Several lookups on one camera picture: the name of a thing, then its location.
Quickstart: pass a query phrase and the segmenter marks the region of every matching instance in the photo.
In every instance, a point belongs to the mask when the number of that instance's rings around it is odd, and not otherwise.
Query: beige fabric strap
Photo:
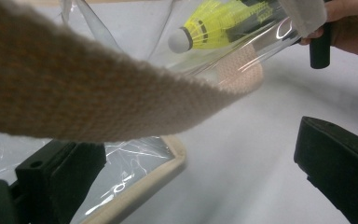
[[[179,133],[260,84],[224,89],[137,62],[0,0],[0,132],[78,141]]]

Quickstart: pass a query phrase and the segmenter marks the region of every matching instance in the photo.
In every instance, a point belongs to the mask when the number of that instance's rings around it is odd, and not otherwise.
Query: white table surface
[[[186,169],[123,223],[349,223],[293,157],[302,116],[358,134],[358,56],[309,61],[308,47],[281,51],[258,91],[178,134]]]

